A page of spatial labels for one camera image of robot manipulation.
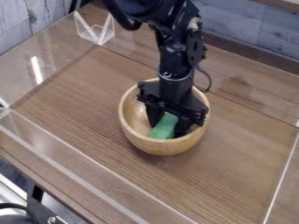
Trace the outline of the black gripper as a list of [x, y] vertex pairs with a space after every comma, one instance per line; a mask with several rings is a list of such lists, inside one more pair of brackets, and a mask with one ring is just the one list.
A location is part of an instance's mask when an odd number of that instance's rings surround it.
[[201, 126], [209, 112], [208, 106], [192, 92], [189, 80], [173, 81], [159, 78], [137, 83], [139, 94], [136, 99], [145, 106], [149, 125], [153, 127], [164, 113], [179, 117], [173, 128], [173, 136], [183, 137], [192, 124]]

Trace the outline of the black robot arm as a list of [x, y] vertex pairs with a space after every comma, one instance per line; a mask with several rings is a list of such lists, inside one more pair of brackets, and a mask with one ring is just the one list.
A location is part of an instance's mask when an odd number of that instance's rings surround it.
[[183, 137], [192, 125], [201, 126], [209, 112], [192, 93], [193, 73], [205, 59], [201, 15], [192, 0], [102, 0], [120, 26], [136, 31], [148, 25], [160, 53], [156, 81], [137, 83], [151, 126], [164, 114], [176, 117], [173, 135]]

